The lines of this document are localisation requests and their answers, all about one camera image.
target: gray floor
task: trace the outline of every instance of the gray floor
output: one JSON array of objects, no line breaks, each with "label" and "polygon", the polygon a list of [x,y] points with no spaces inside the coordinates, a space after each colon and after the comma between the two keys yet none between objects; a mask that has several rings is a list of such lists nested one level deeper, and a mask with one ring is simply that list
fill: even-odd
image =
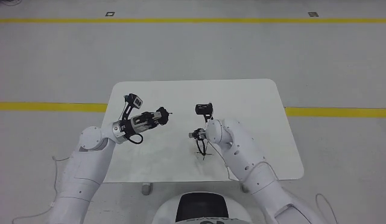
[{"label": "gray floor", "polygon": [[[3,18],[384,18],[386,0],[23,0]],[[285,106],[385,107],[384,24],[0,24],[0,101],[106,103],[117,82],[271,78]],[[0,112],[0,223],[45,210],[52,155],[70,155],[103,114]],[[315,208],[323,193],[340,223],[384,223],[385,119],[289,119],[305,167],[283,183]],[[150,223],[176,194],[209,190],[242,203],[236,183],[104,184],[85,223]],[[45,217],[18,223],[42,223]]]}]

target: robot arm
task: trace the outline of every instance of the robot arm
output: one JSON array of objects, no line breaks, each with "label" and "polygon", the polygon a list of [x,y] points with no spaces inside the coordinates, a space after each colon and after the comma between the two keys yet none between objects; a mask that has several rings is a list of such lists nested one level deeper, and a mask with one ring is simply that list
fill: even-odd
[{"label": "robot arm", "polygon": [[128,105],[122,120],[102,129],[88,127],[81,133],[63,172],[62,187],[47,224],[83,223],[90,201],[107,174],[115,144],[126,140],[140,144],[142,140],[134,142],[130,137],[168,122],[169,113],[163,107],[156,112],[144,112],[128,118],[134,107],[141,107],[142,100],[130,94],[125,96],[125,101]]},{"label": "robot arm", "polygon": [[264,153],[240,122],[213,119],[211,104],[206,110],[204,105],[198,106],[196,113],[204,115],[206,127],[189,136],[219,145],[226,165],[248,188],[267,224],[326,223],[307,204],[283,190]]}]

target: white table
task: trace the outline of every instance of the white table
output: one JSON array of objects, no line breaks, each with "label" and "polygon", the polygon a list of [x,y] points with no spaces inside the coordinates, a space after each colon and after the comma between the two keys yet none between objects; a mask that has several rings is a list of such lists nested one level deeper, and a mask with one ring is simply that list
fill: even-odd
[{"label": "white table", "polygon": [[144,142],[125,142],[114,149],[104,182],[228,181],[223,160],[210,146],[197,153],[188,133],[204,127],[196,104],[212,102],[215,118],[235,118],[261,145],[279,179],[299,179],[304,169],[276,84],[268,79],[177,82],[120,82],[113,88],[103,126],[116,121],[124,95],[143,101],[131,117],[165,107],[173,114],[164,126],[142,133]]}]

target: table leg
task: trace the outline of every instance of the table leg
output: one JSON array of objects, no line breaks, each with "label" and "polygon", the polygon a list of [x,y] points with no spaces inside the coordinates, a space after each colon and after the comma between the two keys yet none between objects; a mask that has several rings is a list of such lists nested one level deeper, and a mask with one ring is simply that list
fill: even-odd
[{"label": "table leg", "polygon": [[153,183],[142,183],[142,194],[148,196],[153,190]]}]

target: yellow line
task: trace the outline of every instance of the yellow line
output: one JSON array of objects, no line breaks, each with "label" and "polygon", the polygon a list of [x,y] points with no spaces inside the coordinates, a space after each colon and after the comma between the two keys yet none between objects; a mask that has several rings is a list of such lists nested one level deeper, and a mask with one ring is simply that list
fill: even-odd
[{"label": "yellow line", "polygon": [[5,18],[0,24],[386,24],[386,18]]},{"label": "yellow line", "polygon": [[106,108],[104,103],[0,102],[0,110],[16,111],[105,112]]},{"label": "yellow line", "polygon": [[[105,103],[0,102],[3,111],[105,112]],[[286,107],[289,117],[386,118],[385,108]]]},{"label": "yellow line", "polygon": [[286,107],[289,117],[386,118],[384,108]]}]

